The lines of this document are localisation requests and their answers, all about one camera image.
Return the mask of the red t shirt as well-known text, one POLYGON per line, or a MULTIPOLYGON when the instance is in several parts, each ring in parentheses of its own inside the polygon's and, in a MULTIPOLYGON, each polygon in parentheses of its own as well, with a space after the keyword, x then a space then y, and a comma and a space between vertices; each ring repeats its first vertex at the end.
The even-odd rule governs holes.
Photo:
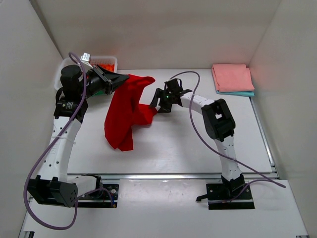
POLYGON ((105 138, 113 149, 133 150, 132 126, 152 124, 158 112, 155 107, 141 104, 140 99, 144 89, 154 82, 153 77, 130 74, 115 91, 104 123, 105 138))

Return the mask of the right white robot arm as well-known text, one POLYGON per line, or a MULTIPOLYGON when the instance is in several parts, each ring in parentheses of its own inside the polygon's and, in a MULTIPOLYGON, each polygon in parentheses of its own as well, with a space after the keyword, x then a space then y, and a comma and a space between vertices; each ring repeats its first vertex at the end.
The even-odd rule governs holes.
POLYGON ((203 117, 205 130, 214 140, 221 162, 221 190, 232 197, 244 185, 244 177, 236 161, 234 148, 235 121, 225 100, 211 100, 193 94, 190 89, 176 90, 157 88, 150 103, 151 107, 159 106, 159 113, 170 113, 172 105, 177 104, 203 117))

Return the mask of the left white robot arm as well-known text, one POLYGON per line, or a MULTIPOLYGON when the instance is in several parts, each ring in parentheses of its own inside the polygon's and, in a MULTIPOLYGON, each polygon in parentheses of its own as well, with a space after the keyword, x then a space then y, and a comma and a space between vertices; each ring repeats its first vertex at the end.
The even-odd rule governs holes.
POLYGON ((86 75, 74 64, 61 70, 62 87, 56 93, 53 115, 53 145, 45 153, 36 177, 27 182, 27 191, 39 204, 73 207, 77 197, 100 187, 98 176, 68 179, 72 147, 88 108, 87 99, 98 92, 113 93, 128 78, 128 75, 107 71, 98 65, 86 75))

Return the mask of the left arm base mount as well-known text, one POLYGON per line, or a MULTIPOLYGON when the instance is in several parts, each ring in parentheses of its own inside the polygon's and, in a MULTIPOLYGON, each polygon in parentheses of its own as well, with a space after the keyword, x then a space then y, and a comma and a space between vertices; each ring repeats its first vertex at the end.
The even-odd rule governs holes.
POLYGON ((84 174, 68 180, 77 186, 79 208, 117 208, 119 184, 100 175, 84 174))

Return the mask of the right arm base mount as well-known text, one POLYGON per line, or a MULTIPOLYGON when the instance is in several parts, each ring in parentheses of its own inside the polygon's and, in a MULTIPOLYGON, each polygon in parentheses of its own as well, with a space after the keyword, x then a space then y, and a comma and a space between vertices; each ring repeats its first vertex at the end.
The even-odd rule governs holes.
POLYGON ((196 198, 196 202, 206 199, 209 210, 255 209, 252 192, 247 183, 233 192, 229 192, 222 183, 207 183, 206 191, 206 194, 196 198))

